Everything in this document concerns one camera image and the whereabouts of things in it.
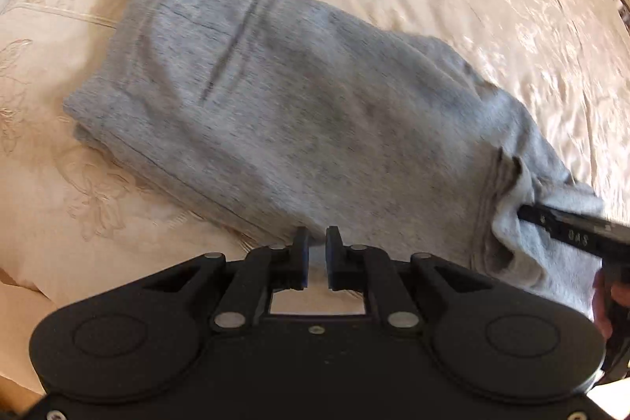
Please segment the person right hand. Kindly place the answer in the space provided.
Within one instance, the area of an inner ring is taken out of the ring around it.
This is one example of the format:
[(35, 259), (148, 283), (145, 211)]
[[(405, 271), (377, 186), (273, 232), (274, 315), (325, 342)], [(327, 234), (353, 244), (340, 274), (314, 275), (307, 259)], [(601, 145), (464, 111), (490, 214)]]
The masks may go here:
[(594, 295), (591, 301), (591, 309), (593, 309), (594, 324), (603, 335), (603, 338), (608, 340), (613, 333), (613, 328), (606, 313), (606, 279), (604, 279), (601, 270), (595, 275), (593, 288)]

